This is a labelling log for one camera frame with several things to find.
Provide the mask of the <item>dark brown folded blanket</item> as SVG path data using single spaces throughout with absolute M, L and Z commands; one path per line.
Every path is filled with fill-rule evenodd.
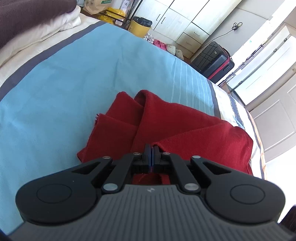
M 77 1 L 1 1 L 1 47 L 21 32 L 65 13 Z

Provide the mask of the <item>white room door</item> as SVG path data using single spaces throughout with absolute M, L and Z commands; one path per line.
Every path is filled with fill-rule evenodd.
M 295 76 L 251 111 L 268 162 L 295 146 Z

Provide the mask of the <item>white three-door wardrobe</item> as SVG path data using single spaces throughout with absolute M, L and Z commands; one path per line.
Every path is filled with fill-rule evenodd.
M 173 1 L 149 33 L 187 58 L 211 41 L 234 54 L 274 11 L 272 1 Z

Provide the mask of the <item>cream striped bed cover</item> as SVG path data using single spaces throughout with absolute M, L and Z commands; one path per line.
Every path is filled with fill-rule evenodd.
M 38 24 L 11 39 L 1 48 L 1 85 L 22 65 L 53 45 L 102 21 L 74 11 Z

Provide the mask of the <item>pink slippers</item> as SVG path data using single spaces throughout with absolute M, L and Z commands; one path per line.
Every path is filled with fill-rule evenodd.
M 156 47 L 158 47 L 164 51 L 167 50 L 167 45 L 165 43 L 161 42 L 160 40 L 154 39 L 153 45 L 155 45 Z

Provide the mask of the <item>yellow trash bin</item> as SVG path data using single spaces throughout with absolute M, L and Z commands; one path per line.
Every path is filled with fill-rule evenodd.
M 152 26 L 152 21 L 143 17 L 134 16 L 128 26 L 128 31 L 139 38 L 143 38 Z

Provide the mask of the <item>brown paper bag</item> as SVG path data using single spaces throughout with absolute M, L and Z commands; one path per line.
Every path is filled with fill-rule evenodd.
M 100 13 L 111 6 L 112 0 L 86 0 L 84 10 L 91 15 Z

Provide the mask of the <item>light blue bed sheet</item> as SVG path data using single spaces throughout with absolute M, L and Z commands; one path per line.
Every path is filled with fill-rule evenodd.
M 145 89 L 214 115 L 208 80 L 170 53 L 96 23 L 37 55 L 1 89 L 1 230 L 22 223 L 15 195 L 30 180 L 79 163 L 97 113 L 117 93 Z

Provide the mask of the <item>red knit sweater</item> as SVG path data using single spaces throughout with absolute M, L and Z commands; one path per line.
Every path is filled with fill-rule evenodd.
M 253 140 L 240 127 L 193 108 L 168 103 L 142 90 L 136 97 L 120 92 L 106 114 L 96 117 L 86 146 L 77 154 L 85 163 L 102 156 L 120 159 L 143 152 L 145 145 L 179 155 L 199 155 L 252 174 Z

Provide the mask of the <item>yellow plastic bag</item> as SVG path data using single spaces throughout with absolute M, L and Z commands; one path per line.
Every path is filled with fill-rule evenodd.
M 98 14 L 98 19 L 112 25 L 122 26 L 126 20 L 126 13 L 121 9 L 107 8 Z

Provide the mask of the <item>black and red suitcase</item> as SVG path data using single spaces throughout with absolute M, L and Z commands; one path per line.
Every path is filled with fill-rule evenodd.
M 191 62 L 191 66 L 211 82 L 217 83 L 234 68 L 234 62 L 225 48 L 212 41 Z

